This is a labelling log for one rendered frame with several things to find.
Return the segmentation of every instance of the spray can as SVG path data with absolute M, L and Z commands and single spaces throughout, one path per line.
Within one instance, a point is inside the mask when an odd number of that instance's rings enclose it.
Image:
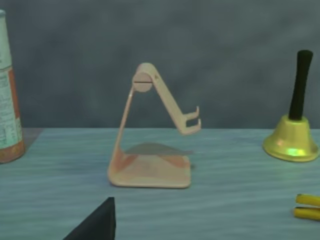
M 6 13 L 0 9 L 0 163 L 25 153 Z

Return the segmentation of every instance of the yellow handle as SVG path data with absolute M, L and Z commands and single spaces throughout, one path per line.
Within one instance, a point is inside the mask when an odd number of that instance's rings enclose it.
M 295 202 L 297 204 L 305 204 L 311 206 L 320 207 L 320 197 L 319 196 L 312 196 L 307 194 L 298 194 L 296 196 Z
M 293 214 L 296 218 L 320 221 L 320 208 L 296 207 Z

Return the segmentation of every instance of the can cap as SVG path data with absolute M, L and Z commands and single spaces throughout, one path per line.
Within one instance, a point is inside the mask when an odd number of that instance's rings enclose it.
M 6 22 L 6 12 L 0 9 L 0 70 L 12 65 L 8 30 Z

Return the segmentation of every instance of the gold bell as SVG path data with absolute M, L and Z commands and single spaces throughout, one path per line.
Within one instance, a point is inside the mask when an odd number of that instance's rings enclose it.
M 305 89 L 313 53 L 297 53 L 294 91 L 288 115 L 284 115 L 273 133 L 263 142 L 265 152 L 275 158 L 290 162 L 309 162 L 319 156 L 308 120 L 303 116 Z

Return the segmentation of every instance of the tabletop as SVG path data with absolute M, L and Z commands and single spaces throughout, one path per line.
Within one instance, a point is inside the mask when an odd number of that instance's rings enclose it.
M 265 129 L 129 128 L 143 142 L 185 151 L 195 166 L 186 189 L 122 188 L 107 179 L 117 129 L 25 129 L 26 154 L 0 165 L 0 239 L 62 240 L 115 197 L 116 240 L 319 240 L 320 223 L 293 217 L 299 193 L 320 195 L 320 160 L 268 156 Z M 320 130 L 312 130 L 320 142 Z

